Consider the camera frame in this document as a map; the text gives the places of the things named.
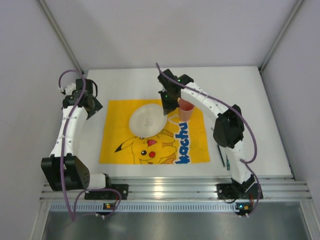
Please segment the pink plastic cup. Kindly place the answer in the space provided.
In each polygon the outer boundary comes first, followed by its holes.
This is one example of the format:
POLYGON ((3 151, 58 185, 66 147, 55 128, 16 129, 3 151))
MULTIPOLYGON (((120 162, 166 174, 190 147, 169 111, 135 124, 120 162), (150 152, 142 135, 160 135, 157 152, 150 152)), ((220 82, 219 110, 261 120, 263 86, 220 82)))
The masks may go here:
POLYGON ((195 106, 192 103, 182 98, 178 100, 178 104, 179 104, 179 108, 178 108, 179 119, 183 122, 189 121, 195 106))

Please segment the cream round plate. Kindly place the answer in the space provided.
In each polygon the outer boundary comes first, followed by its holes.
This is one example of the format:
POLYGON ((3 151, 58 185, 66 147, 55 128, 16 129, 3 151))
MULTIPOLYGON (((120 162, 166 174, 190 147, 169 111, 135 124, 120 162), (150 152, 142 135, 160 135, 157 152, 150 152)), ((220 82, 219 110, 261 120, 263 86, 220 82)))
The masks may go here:
POLYGON ((163 108, 155 103, 139 107, 129 119, 129 129, 137 137, 148 138, 160 133, 167 123, 163 108))

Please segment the yellow cartoon placemat cloth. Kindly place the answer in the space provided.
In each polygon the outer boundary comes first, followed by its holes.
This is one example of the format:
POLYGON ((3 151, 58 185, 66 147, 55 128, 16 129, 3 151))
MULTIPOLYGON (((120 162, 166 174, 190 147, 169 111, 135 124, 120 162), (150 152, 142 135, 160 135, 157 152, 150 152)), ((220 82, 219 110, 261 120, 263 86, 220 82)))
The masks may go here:
POLYGON ((154 136, 138 137, 130 131, 131 115, 159 99, 108 102, 99 162, 101 164, 161 165, 199 164, 210 161, 203 113, 195 108, 188 122, 178 112, 168 115, 164 128, 154 136))

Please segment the fork with green handle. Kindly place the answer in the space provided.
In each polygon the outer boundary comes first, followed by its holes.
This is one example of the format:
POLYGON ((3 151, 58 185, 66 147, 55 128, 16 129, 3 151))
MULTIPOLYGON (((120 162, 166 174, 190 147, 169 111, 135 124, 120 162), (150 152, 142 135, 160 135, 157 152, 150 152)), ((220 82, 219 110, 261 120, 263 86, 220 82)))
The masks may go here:
POLYGON ((217 144, 217 150, 218 150, 218 153, 219 153, 221 162, 222 162, 222 166, 225 168, 225 167, 226 167, 226 164, 225 164, 225 161, 224 161, 224 158, 223 158, 223 155, 222 155, 221 148, 220 148, 220 146, 219 146, 218 144, 217 144))

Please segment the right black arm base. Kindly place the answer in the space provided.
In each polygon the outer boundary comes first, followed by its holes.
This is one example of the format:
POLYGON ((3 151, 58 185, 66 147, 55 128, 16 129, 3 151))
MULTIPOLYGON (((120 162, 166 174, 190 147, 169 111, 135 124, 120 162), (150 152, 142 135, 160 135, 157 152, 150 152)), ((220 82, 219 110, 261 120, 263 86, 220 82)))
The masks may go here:
POLYGON ((231 183, 217 184, 216 190, 218 199, 224 201, 263 199, 262 190, 260 190, 253 176, 243 183, 231 179, 231 183))

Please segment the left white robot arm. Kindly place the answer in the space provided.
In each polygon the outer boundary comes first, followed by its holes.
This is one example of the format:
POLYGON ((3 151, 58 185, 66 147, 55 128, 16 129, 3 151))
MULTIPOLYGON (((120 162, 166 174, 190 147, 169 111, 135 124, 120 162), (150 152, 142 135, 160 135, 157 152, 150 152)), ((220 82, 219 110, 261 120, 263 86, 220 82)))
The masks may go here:
POLYGON ((77 156, 85 121, 103 108, 97 100, 98 86, 91 79, 77 79, 65 89, 62 122, 49 157, 41 169, 53 191, 103 189, 109 185, 105 173, 90 173, 77 156))

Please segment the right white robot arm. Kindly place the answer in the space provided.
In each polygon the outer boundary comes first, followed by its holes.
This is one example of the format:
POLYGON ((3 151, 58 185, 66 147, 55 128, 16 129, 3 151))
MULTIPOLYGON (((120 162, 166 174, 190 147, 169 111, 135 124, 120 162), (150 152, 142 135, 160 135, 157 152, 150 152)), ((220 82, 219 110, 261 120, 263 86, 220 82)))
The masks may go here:
POLYGON ((86 120, 78 158, 90 187, 111 177, 185 177, 212 173, 209 150, 222 149, 231 181, 254 183, 244 150, 248 128, 238 105, 206 91, 197 76, 175 70, 90 71, 102 109, 86 120))

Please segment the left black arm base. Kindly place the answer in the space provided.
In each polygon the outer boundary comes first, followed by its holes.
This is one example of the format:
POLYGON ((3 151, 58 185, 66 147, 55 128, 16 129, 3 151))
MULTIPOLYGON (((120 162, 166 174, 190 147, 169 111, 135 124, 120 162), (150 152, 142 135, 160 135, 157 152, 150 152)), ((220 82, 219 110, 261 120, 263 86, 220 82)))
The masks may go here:
POLYGON ((109 176, 105 177, 106 184, 102 190, 90 190, 85 193, 85 200, 127 200, 129 185, 122 183, 113 183, 109 176))

